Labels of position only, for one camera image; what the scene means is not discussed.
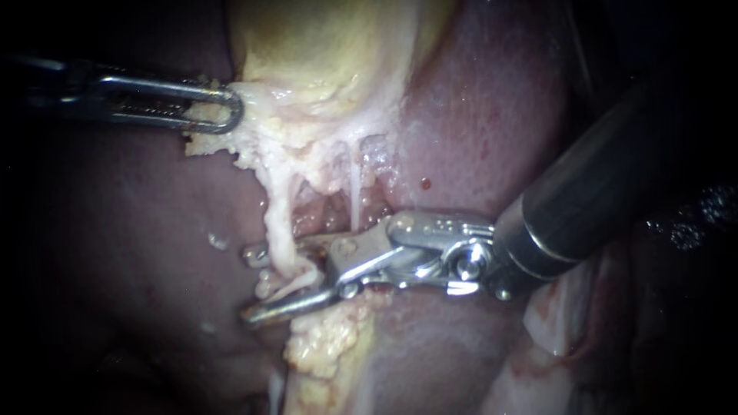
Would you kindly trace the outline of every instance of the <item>metal jaw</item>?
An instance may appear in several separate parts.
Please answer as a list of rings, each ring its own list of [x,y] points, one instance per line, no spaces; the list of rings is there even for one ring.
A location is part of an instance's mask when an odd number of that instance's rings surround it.
[[[208,80],[164,77],[85,60],[0,58],[18,72],[21,83],[28,84],[22,105],[41,114],[207,134],[231,131],[244,115],[244,104],[235,92],[213,87]],[[195,102],[227,111],[218,121],[189,118],[186,112]]]
[[[491,224],[467,215],[402,211],[363,234],[334,241],[327,269],[343,298],[367,284],[473,294],[492,261],[493,233]]]
[[[241,312],[252,329],[323,310],[356,297],[369,284],[398,289],[420,285],[448,295],[477,292],[488,271],[492,226],[462,215],[403,211],[361,234],[314,235],[297,241],[298,253],[325,258],[326,280],[317,290],[256,304]],[[250,267],[269,265],[266,244],[248,248]]]

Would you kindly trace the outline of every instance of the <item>white fibrous tissue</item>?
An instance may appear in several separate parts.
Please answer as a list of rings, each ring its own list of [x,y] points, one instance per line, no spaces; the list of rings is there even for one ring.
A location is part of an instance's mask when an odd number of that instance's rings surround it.
[[[376,168],[361,164],[361,139],[382,136],[389,142],[392,139],[388,137],[392,130],[389,120],[396,118],[388,117],[387,112],[372,111],[343,115],[337,120],[311,117],[295,111],[284,91],[276,94],[263,85],[244,82],[229,87],[245,104],[244,120],[227,134],[192,134],[185,151],[187,155],[196,155],[225,149],[238,154],[234,164],[253,169],[264,186],[269,199],[264,223],[274,269],[260,273],[255,295],[264,301],[277,300],[302,288],[316,287],[324,278],[316,264],[299,256],[296,250],[292,212],[298,207],[295,206],[298,193],[307,184],[318,194],[344,191],[352,201],[359,200],[361,189],[374,184],[371,169]],[[198,104],[193,105],[188,116],[221,118],[220,111],[228,109]],[[351,210],[352,228],[356,230],[359,204],[354,203]],[[357,323],[366,319],[382,296],[386,294],[363,294],[298,318],[292,324],[293,337],[285,357],[300,372],[319,378],[332,376],[338,357],[356,342]]]
[[[292,337],[284,358],[297,372],[321,379],[332,378],[338,358],[358,341],[360,324],[371,313],[389,304],[385,293],[365,290],[335,307],[292,320]]]

